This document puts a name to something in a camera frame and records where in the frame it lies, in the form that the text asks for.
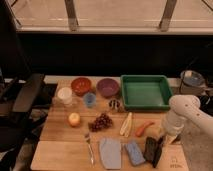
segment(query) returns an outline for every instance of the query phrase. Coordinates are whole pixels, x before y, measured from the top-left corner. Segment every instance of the red bowl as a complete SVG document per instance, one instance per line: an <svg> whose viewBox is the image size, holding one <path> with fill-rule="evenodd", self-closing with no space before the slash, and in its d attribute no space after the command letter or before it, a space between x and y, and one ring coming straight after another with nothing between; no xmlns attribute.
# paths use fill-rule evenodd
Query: red bowl
<svg viewBox="0 0 213 171"><path fill-rule="evenodd" d="M92 87L92 82L86 77L78 77L71 83L71 88L77 96L83 96L89 92Z"/></svg>
<svg viewBox="0 0 213 171"><path fill-rule="evenodd" d="M118 83L111 78L105 78L100 80L97 83L96 88L100 92L100 94L106 98L116 95L119 91Z"/></svg>

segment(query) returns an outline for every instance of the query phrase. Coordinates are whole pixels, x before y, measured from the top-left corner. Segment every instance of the black wall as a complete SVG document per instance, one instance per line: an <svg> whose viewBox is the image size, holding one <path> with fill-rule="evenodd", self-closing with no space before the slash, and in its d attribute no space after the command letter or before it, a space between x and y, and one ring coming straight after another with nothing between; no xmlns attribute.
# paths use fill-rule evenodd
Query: black wall
<svg viewBox="0 0 213 171"><path fill-rule="evenodd" d="M179 76L213 73L213 36L19 34L32 67L47 74Z"/></svg>

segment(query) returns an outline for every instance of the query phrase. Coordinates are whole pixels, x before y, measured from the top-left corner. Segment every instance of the cable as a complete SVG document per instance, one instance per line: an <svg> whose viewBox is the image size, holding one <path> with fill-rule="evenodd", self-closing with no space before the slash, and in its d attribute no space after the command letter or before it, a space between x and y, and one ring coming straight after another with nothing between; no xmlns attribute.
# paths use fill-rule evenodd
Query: cable
<svg viewBox="0 0 213 171"><path fill-rule="evenodd" d="M213 8L205 0L201 1L213 12Z"/></svg>
<svg viewBox="0 0 213 171"><path fill-rule="evenodd" d="M13 7L17 2L18 0L15 0L10 6Z"/></svg>

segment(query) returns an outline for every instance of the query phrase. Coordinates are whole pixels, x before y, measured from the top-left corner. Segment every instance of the blue cup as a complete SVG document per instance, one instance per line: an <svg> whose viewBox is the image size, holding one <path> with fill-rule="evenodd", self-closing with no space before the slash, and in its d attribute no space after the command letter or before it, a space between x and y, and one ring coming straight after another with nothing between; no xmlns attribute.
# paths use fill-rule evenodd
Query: blue cup
<svg viewBox="0 0 213 171"><path fill-rule="evenodd" d="M94 93L86 93L84 96L83 96L83 100L84 100L84 104L88 107L88 108L91 108L94 106L95 104L95 101L96 101L96 96Z"/></svg>

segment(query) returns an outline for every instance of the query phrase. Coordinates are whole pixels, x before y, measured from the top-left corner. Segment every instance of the carrot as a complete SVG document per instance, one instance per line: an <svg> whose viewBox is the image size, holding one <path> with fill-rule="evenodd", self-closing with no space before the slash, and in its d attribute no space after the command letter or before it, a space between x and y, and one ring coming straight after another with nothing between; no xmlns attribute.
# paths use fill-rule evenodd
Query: carrot
<svg viewBox="0 0 213 171"><path fill-rule="evenodd" d="M147 121L143 123L141 126L139 126L135 131L135 136L140 137L143 135L145 129L149 127L150 125L153 125L155 122L153 121Z"/></svg>

